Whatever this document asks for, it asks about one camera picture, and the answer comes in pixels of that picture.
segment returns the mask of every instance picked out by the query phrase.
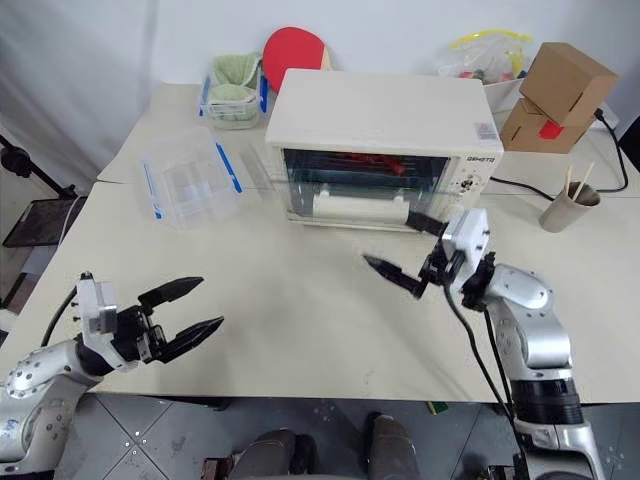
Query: ping pong paddle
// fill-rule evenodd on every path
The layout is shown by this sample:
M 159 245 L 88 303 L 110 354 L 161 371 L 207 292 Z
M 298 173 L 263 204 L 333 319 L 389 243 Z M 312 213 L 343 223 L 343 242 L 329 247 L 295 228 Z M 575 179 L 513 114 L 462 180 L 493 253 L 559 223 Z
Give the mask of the ping pong paddle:
M 262 52 L 262 69 L 275 92 L 280 91 L 288 68 L 333 70 L 324 42 L 313 33 L 297 27 L 275 31 Z

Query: tile floor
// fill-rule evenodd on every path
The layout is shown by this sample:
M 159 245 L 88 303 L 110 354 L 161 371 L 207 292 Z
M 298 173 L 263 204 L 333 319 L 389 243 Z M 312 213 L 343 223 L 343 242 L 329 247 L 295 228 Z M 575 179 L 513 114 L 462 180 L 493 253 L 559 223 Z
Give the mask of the tile floor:
M 322 473 L 364 478 L 358 467 L 360 429 L 371 410 L 406 426 L 424 479 L 474 479 L 479 467 L 510 463 L 516 450 L 504 418 L 473 403 L 450 404 L 434 416 L 422 402 L 243 398 L 220 412 L 148 397 L 88 394 L 55 478 L 197 480 L 204 458 L 241 451 L 281 427 L 315 438 Z M 585 412 L 608 478 L 640 478 L 640 404 Z

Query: oven door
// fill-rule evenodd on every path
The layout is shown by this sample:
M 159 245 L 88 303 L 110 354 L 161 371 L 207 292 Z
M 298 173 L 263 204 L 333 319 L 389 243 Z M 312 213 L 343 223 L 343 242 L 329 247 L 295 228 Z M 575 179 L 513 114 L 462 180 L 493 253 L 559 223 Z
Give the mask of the oven door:
M 427 213 L 448 157 L 283 150 L 290 218 L 358 227 L 402 226 Z

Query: toaster oven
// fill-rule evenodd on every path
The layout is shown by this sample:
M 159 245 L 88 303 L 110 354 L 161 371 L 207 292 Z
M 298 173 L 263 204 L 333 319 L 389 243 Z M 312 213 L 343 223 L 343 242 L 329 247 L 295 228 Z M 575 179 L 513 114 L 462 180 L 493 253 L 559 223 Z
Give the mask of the toaster oven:
M 394 230 L 472 207 L 503 154 L 478 80 L 299 69 L 266 145 L 289 219 Z

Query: chopsticks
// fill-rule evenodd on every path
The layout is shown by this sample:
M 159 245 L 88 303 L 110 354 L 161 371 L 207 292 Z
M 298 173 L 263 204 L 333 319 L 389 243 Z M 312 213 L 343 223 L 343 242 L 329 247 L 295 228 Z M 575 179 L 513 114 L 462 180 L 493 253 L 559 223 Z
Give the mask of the chopsticks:
M 569 168 L 567 169 L 567 178 L 565 179 L 565 182 L 564 182 L 564 193 L 567 195 L 567 197 L 569 196 L 569 185 L 571 184 L 572 171 L 573 171 L 573 163 L 569 165 Z
M 580 182 L 580 185 L 578 185 L 578 188 L 576 188 L 576 192 L 573 194 L 573 198 L 571 199 L 574 202 L 576 201 L 576 198 L 578 198 L 578 195 L 580 195 L 580 192 L 582 191 L 582 187 L 584 187 L 584 184 L 587 181 L 587 178 L 589 178 L 589 175 L 591 175 L 591 170 L 593 170 L 593 166 L 595 164 L 596 164 L 596 162 L 591 162 L 591 165 L 589 165 L 589 168 L 587 168 L 587 173 L 584 174 L 584 178 Z

